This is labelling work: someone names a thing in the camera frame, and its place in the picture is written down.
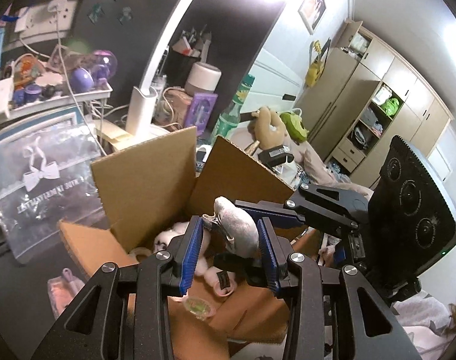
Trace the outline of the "white desk lamp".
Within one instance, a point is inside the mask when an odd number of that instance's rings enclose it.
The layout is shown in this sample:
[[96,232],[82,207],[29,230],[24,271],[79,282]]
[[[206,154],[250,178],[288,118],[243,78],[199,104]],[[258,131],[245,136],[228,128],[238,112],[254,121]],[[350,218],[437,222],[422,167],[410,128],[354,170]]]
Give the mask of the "white desk lamp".
[[132,91],[126,130],[147,135],[155,110],[152,81],[165,49],[182,28],[207,25],[212,32],[208,63],[221,70],[215,112],[219,113],[250,70],[285,0],[148,0],[142,16],[148,61]]

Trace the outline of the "clear plastic round container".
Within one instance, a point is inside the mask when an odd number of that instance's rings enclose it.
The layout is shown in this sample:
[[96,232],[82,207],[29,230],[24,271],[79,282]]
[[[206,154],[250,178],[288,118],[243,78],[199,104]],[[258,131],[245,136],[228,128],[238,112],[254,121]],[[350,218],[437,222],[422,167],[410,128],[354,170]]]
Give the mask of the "clear plastic round container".
[[208,320],[216,314],[216,308],[199,297],[189,296],[184,300],[183,305],[189,313],[201,321]]

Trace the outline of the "green glass bottle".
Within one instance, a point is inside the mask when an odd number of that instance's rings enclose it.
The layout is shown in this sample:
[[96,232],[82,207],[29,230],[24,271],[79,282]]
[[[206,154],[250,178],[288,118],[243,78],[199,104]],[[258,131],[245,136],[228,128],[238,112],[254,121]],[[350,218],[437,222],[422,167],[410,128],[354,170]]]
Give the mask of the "green glass bottle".
[[227,137],[229,132],[236,128],[240,122],[240,112],[244,102],[252,88],[255,77],[247,74],[241,80],[235,95],[229,106],[218,116],[210,136],[210,143],[213,144],[217,137]]

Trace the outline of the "yellow tote bag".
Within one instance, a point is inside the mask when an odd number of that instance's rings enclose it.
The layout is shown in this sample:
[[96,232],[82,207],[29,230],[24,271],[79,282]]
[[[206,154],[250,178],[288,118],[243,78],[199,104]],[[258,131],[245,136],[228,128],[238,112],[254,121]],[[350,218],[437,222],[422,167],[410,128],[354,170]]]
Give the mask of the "yellow tote bag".
[[328,38],[323,46],[321,46],[320,41],[313,41],[311,43],[309,49],[309,66],[304,79],[305,85],[308,88],[313,88],[322,76],[330,46],[331,38]]

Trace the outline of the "white cylinder humidifier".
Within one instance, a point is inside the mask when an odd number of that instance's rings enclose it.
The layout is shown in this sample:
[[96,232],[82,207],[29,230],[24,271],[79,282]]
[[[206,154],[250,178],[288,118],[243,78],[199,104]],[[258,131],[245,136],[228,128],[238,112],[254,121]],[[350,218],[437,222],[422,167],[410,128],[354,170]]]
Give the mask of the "white cylinder humidifier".
[[190,69],[184,89],[190,95],[213,93],[221,79],[221,70],[208,63],[196,62]]

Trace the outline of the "purple figure box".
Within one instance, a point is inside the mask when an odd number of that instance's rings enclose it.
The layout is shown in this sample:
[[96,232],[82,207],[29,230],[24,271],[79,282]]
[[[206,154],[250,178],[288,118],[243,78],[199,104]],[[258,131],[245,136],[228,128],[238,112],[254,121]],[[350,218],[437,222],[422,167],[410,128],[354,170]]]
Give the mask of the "purple figure box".
[[217,94],[195,93],[184,122],[184,127],[196,127],[199,137],[206,129],[212,109],[218,99]]

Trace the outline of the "beige wardrobe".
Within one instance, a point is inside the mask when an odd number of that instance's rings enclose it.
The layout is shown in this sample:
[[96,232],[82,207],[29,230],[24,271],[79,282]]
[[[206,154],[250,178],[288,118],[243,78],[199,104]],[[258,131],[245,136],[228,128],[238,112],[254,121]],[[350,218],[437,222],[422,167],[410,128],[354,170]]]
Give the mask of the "beige wardrobe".
[[356,184],[378,183],[394,136],[427,156],[453,120],[427,80],[360,21],[346,20],[323,62],[296,105],[321,160]]

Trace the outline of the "pink packaged pouch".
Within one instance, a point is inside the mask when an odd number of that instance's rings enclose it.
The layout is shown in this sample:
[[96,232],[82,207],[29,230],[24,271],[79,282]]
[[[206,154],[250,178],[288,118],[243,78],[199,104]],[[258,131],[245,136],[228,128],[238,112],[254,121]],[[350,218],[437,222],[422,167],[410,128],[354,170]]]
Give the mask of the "pink packaged pouch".
[[84,285],[85,283],[74,275],[69,268],[64,268],[60,276],[47,281],[47,294],[56,320]]

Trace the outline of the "brown cardboard box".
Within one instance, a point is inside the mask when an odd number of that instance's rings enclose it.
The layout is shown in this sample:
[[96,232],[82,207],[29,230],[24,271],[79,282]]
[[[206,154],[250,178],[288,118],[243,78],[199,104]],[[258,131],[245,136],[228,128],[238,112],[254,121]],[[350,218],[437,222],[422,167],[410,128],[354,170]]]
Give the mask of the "brown cardboard box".
[[[192,128],[160,136],[96,160],[94,183],[108,217],[108,229],[60,221],[65,247],[88,276],[107,262],[134,264],[131,251],[151,247],[172,224],[211,214],[215,198],[283,203],[292,188],[240,148],[218,139],[202,172],[196,171]],[[267,289],[241,283],[229,297],[216,297],[203,280],[190,295],[208,301],[215,315],[201,321],[183,304],[169,303],[173,352],[177,359],[227,359],[229,340],[282,342],[289,310]]]

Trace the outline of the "white fluffy plush toy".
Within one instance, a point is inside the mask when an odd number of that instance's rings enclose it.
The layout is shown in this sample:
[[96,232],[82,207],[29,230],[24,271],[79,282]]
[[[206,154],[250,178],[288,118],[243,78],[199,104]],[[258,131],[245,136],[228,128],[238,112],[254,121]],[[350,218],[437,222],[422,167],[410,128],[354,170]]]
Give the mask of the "white fluffy plush toy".
[[[160,232],[155,237],[153,252],[158,254],[167,250],[175,237],[186,234],[189,225],[189,222],[177,222],[168,230]],[[188,256],[181,261],[178,293],[184,297],[187,295],[193,279],[202,277],[217,297],[231,295],[237,289],[235,273],[209,265],[204,255],[210,245],[211,234],[200,221],[195,226],[193,236],[194,240],[188,246]]]

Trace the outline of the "white power strip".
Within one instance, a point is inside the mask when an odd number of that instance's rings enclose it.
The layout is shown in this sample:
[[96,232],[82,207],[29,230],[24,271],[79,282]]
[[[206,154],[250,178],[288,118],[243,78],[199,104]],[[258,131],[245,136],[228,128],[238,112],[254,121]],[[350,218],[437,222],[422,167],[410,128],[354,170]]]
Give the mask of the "white power strip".
[[24,38],[56,33],[69,33],[74,26],[83,0],[52,0],[18,10],[13,33]]

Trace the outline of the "white tape roll dispenser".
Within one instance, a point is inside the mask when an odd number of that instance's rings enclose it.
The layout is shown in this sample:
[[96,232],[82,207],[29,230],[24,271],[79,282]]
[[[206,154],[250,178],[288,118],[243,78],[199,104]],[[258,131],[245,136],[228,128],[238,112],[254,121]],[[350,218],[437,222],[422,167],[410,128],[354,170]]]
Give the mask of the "white tape roll dispenser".
[[134,258],[138,263],[141,263],[144,259],[150,257],[152,252],[146,247],[137,247],[129,252],[129,256]]

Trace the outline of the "purple glass ball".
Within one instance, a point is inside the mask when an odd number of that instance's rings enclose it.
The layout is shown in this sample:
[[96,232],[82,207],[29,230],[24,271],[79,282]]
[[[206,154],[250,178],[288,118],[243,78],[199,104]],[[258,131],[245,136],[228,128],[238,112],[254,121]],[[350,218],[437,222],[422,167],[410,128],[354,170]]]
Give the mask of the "purple glass ball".
[[116,74],[118,62],[114,53],[105,49],[97,49],[91,55],[94,58],[91,75],[95,82],[109,80]]

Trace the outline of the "white fish plush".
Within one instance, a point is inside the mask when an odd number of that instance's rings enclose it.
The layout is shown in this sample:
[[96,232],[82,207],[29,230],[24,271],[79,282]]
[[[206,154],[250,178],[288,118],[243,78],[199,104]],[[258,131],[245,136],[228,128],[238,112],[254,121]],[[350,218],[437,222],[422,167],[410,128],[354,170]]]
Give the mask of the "white fish plush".
[[202,215],[204,227],[222,237],[229,253],[253,258],[258,251],[259,234],[250,214],[223,196],[214,200],[213,211],[213,215]]

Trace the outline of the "brown plush toy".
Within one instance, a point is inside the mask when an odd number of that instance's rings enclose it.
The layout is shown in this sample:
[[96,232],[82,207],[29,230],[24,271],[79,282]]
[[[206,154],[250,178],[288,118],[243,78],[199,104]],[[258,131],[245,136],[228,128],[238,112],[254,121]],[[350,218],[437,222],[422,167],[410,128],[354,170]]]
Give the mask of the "brown plush toy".
[[252,135],[253,140],[259,142],[258,152],[273,149],[283,144],[287,130],[277,111],[262,106],[249,115],[252,119],[249,121],[247,130]]

